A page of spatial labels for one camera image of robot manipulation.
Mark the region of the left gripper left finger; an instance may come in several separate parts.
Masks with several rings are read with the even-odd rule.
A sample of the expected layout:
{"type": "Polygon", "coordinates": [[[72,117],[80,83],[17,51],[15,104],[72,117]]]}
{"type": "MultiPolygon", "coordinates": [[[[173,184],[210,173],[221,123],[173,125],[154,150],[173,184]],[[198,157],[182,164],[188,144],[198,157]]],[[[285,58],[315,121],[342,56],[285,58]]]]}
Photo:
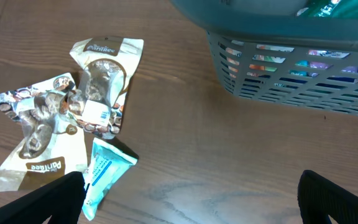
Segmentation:
{"type": "Polygon", "coordinates": [[[83,174],[74,171],[0,207],[0,224],[77,224],[85,196],[83,174]]]}

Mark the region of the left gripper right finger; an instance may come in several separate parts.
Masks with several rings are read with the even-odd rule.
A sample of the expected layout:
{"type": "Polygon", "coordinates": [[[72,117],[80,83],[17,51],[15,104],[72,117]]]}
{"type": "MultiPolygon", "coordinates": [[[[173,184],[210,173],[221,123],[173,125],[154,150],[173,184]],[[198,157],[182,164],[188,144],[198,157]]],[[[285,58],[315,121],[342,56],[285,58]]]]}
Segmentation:
{"type": "Polygon", "coordinates": [[[304,170],[298,184],[303,224],[358,223],[358,197],[312,170],[304,170]]]}

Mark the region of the Kleenex tissue multipack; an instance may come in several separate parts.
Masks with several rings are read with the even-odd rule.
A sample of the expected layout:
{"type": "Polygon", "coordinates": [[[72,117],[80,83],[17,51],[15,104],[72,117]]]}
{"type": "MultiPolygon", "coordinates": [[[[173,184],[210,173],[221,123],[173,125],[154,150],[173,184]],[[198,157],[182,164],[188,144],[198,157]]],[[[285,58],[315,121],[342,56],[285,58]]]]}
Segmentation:
{"type": "Polygon", "coordinates": [[[255,44],[223,38],[210,42],[225,89],[239,96],[304,91],[358,98],[358,52],[255,44]]]}

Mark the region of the grey plastic basket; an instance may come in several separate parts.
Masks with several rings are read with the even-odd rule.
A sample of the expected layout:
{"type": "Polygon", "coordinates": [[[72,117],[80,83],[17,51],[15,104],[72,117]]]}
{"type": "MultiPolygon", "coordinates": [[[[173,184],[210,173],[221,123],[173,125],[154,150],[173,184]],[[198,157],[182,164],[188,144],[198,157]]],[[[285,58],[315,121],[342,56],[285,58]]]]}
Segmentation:
{"type": "Polygon", "coordinates": [[[232,95],[358,116],[358,0],[173,5],[206,31],[232,95]]]}

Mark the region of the green Nescafe coffee bag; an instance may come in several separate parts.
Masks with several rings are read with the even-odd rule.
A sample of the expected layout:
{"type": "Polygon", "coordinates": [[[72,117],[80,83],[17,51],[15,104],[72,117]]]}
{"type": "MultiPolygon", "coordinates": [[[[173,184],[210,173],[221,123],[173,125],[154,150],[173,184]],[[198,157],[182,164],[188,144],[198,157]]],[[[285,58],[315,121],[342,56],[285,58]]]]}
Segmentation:
{"type": "Polygon", "coordinates": [[[309,0],[295,15],[358,19],[358,0],[309,0]]]}

